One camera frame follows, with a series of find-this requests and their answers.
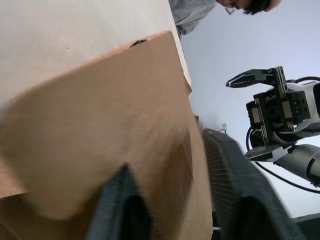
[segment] gray shirt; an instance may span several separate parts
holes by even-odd
[[[217,5],[216,0],[169,0],[169,3],[180,35],[192,32]]]

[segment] cardboard box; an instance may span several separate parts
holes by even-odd
[[[94,196],[126,165],[152,239],[210,239],[207,162],[188,86],[174,38],[162,32],[18,96],[2,113],[0,148],[29,193],[0,201],[1,225],[19,240],[82,240]]]

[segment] black cable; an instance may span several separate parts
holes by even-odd
[[[281,181],[284,181],[285,183],[287,183],[287,184],[289,184],[289,185],[291,185],[293,187],[296,187],[298,189],[301,189],[301,190],[304,190],[304,191],[307,191],[307,192],[310,192],[310,193],[320,194],[320,191],[318,191],[318,190],[314,190],[314,189],[310,189],[310,188],[298,185],[298,184],[296,184],[296,183],[294,183],[292,181],[289,181],[289,180],[285,179],[282,176],[279,176],[278,174],[275,174],[273,171],[271,171],[268,168],[262,166],[259,162],[255,162],[255,164],[257,164],[261,169],[265,170],[267,173],[271,174],[272,176],[276,177],[277,179],[280,179]]]
[[[245,140],[245,145],[246,145],[246,149],[247,151],[250,151],[250,146],[249,146],[249,137],[250,137],[250,133],[251,133],[252,129],[251,127],[249,127],[248,129],[248,132],[246,133],[246,140]],[[301,190],[304,190],[304,191],[307,191],[307,192],[310,192],[310,193],[314,193],[314,194],[320,194],[320,191],[318,190],[314,190],[314,189],[310,189],[310,188],[307,188],[307,187],[304,187],[304,186],[301,186],[301,185],[298,185],[292,181],[289,181],[287,179],[285,179],[284,177],[282,176],[279,176],[278,174],[274,173],[273,171],[269,170],[268,168],[262,166],[259,162],[254,162],[258,167],[260,167],[261,169],[263,169],[264,171],[266,171],[267,173],[271,174],[272,176],[276,177],[277,179],[281,180],[281,181],[284,181],[285,183],[293,186],[293,187],[296,187],[298,189],[301,189]]]
[[[312,80],[320,81],[320,77],[318,77],[318,76],[305,76],[305,77],[302,77],[302,78],[295,80],[295,83],[298,84],[298,83],[301,83],[304,81],[312,81]]]

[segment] cardboard flap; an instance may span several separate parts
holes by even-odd
[[[157,34],[15,99],[2,114],[1,152],[45,216],[74,216],[128,165],[163,239],[210,239],[208,169],[188,96],[174,38]]]

